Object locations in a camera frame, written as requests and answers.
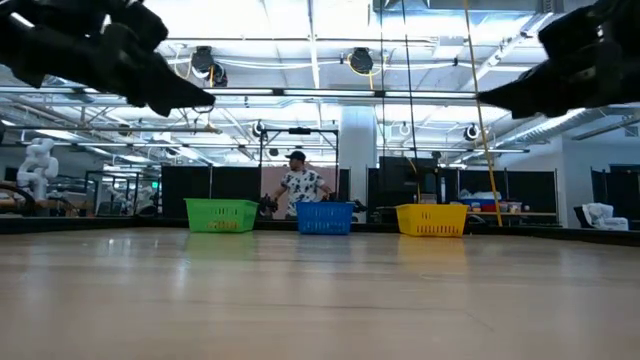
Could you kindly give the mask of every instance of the chair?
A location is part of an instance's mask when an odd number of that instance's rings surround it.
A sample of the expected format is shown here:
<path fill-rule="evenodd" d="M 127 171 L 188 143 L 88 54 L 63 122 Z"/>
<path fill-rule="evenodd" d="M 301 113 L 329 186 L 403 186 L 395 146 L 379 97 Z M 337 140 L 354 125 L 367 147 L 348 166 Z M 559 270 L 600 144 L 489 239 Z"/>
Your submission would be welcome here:
<path fill-rule="evenodd" d="M 583 228 L 595 228 L 599 230 L 629 231 L 629 221 L 625 218 L 613 217 L 613 206 L 606 204 L 586 204 L 576 210 L 576 215 Z"/>

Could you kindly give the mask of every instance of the pillar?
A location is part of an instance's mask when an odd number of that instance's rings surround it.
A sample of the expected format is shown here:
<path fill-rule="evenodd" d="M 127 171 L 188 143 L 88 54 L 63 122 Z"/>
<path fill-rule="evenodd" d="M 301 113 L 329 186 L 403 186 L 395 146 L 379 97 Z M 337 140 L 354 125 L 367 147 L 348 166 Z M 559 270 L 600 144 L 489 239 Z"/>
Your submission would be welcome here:
<path fill-rule="evenodd" d="M 372 106 L 345 106 L 340 122 L 340 169 L 351 170 L 350 200 L 358 199 L 367 203 L 368 169 L 377 163 L 377 126 L 375 110 Z M 358 221 L 364 223 L 366 214 L 358 214 Z"/>

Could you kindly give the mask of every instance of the plastic basket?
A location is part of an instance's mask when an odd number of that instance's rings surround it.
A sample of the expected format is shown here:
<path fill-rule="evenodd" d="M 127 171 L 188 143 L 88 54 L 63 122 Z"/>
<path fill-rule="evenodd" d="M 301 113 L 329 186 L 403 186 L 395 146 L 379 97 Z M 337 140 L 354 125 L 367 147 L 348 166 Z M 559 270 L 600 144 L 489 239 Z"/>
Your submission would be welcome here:
<path fill-rule="evenodd" d="M 184 199 L 191 232 L 240 233 L 253 230 L 258 204 L 247 200 Z"/>
<path fill-rule="evenodd" d="M 296 212 L 301 234 L 347 235 L 351 231 L 353 204 L 299 202 Z"/>
<path fill-rule="evenodd" d="M 400 232 L 411 236 L 460 237 L 466 205 L 409 204 L 396 207 Z"/>

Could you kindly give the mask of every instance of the man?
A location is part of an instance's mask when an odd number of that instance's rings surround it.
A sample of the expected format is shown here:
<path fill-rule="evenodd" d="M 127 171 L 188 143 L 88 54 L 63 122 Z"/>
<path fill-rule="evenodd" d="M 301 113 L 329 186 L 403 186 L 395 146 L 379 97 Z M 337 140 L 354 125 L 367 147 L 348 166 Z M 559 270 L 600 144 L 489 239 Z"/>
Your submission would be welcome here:
<path fill-rule="evenodd" d="M 327 186 L 322 176 L 313 170 L 305 169 L 306 155 L 302 151 L 294 151 L 287 155 L 289 159 L 289 171 L 280 182 L 280 188 L 273 194 L 274 201 L 289 191 L 289 205 L 287 206 L 286 219 L 297 217 L 297 202 L 314 202 L 318 198 L 318 188 L 327 194 L 331 194 L 331 188 Z"/>

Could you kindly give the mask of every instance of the blue basket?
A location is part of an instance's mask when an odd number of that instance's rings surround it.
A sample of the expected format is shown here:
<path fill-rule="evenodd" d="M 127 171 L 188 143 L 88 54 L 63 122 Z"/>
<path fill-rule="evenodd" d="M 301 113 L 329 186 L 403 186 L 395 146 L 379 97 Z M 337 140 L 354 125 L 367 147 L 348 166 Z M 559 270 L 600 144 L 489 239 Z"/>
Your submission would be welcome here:
<path fill-rule="evenodd" d="M 351 231 L 353 204 L 299 202 L 296 212 L 301 234 L 348 235 Z"/>

